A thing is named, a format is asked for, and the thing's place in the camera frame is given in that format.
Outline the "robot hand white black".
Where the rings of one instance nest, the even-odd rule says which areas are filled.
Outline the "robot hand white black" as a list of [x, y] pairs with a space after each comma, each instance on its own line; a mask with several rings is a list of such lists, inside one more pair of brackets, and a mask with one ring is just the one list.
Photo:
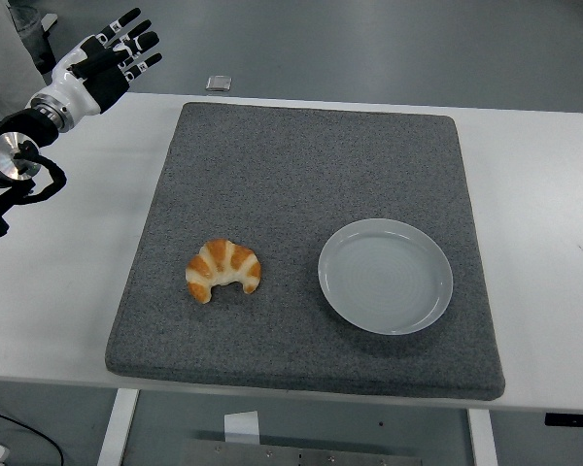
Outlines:
[[29, 107], [67, 132], [83, 117], [105, 113], [132, 83], [158, 63], [162, 55], [151, 50], [159, 43], [148, 19], [135, 20], [134, 8], [85, 37], [51, 72], [51, 83], [37, 92]]

